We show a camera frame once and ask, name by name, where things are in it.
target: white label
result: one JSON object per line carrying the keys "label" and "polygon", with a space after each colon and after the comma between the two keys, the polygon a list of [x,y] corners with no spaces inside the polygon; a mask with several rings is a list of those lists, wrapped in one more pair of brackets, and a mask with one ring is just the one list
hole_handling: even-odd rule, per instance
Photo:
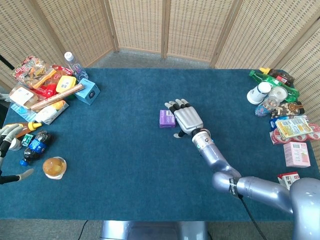
{"label": "white label", "polygon": [[34,94],[28,91],[24,87],[19,87],[11,96],[10,99],[15,103],[23,106],[29,99],[31,99]]}

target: green soda bottle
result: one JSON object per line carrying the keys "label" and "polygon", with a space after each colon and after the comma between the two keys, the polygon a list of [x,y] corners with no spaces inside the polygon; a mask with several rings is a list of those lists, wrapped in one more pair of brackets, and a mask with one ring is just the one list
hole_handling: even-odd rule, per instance
{"label": "green soda bottle", "polygon": [[288,96],[285,99],[285,101],[288,103],[297,101],[297,98],[300,95],[298,90],[296,90],[293,87],[289,87],[289,86],[285,85],[284,83],[278,81],[277,79],[275,79],[274,77],[272,77],[270,75],[257,73],[254,70],[251,70],[249,73],[249,76],[253,77],[258,84],[261,82],[268,82],[273,87],[276,87],[276,86],[284,87],[285,90],[288,92]]}

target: red package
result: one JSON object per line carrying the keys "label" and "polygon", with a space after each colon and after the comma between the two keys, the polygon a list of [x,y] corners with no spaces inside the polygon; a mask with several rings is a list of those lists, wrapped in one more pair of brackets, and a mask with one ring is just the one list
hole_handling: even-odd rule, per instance
{"label": "red package", "polygon": [[73,72],[66,67],[59,65],[52,65],[52,68],[56,70],[55,74],[46,80],[42,86],[37,89],[32,89],[36,94],[43,96],[45,99],[55,95],[57,84],[62,76],[72,76]]}

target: small purple package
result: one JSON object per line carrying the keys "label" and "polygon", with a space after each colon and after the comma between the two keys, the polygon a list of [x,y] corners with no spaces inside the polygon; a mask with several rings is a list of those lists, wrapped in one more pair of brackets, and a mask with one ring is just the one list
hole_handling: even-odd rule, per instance
{"label": "small purple package", "polygon": [[174,128],[176,126],[175,115],[170,110],[160,110],[160,128]]}

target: plastic bottle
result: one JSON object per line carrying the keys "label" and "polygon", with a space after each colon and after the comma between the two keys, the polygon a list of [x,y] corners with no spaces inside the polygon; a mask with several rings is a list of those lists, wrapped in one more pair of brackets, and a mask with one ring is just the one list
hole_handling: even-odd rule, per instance
{"label": "plastic bottle", "polygon": [[295,102],[300,95],[298,90],[296,90],[293,87],[289,87],[289,86],[285,85],[284,83],[278,81],[277,79],[275,79],[274,77],[272,77],[270,75],[257,73],[254,70],[251,70],[249,73],[249,76],[254,78],[257,83],[268,82],[272,86],[285,88],[285,90],[288,93],[288,97],[285,99],[285,101],[287,101],[287,102]]}
{"label": "plastic bottle", "polygon": [[259,70],[263,72],[263,74],[268,74],[269,76],[277,79],[278,81],[282,82],[283,84],[287,85],[288,87],[292,87],[295,81],[295,78],[288,73],[281,72],[279,70],[269,68],[269,67],[260,67]]}
{"label": "plastic bottle", "polygon": [[38,159],[51,142],[51,139],[52,136],[47,131],[42,130],[38,132],[28,148],[24,150],[24,159],[20,160],[20,165],[28,166],[32,160]]}
{"label": "plastic bottle", "polygon": [[264,117],[275,110],[279,104],[279,100],[275,96],[268,96],[255,108],[255,115],[258,117]]}
{"label": "plastic bottle", "polygon": [[26,135],[42,126],[42,123],[36,122],[18,122],[18,124],[23,128],[22,131],[15,136],[16,138],[20,138],[21,136]]}
{"label": "plastic bottle", "polygon": [[64,54],[64,58],[65,63],[73,71],[73,74],[78,79],[78,81],[81,81],[81,79],[89,79],[85,69],[81,66],[80,62],[75,58],[75,56],[71,52],[67,51]]}

